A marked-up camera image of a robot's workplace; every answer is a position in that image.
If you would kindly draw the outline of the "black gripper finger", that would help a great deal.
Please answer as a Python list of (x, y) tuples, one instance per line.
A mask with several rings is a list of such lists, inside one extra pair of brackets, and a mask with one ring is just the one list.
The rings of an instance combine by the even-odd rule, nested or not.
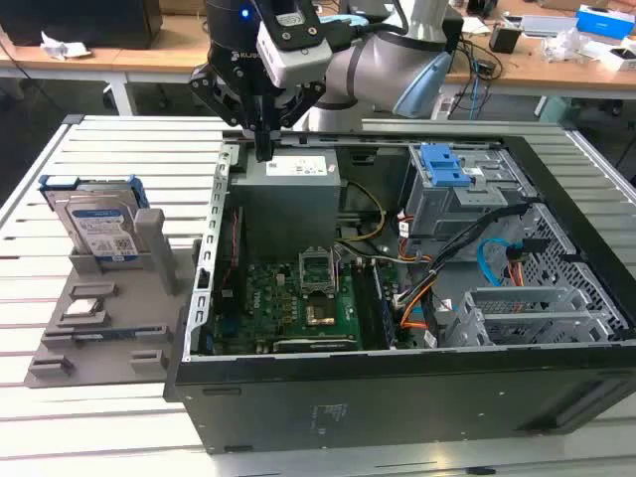
[(291, 128), (325, 93), (322, 81), (300, 85), (291, 96), (266, 99), (266, 160), (270, 161), (282, 128)]
[(242, 67), (231, 67), (223, 77), (211, 64), (199, 66), (191, 75), (192, 92), (226, 124), (240, 126), (254, 143), (258, 162), (267, 161), (267, 130), (258, 95)]

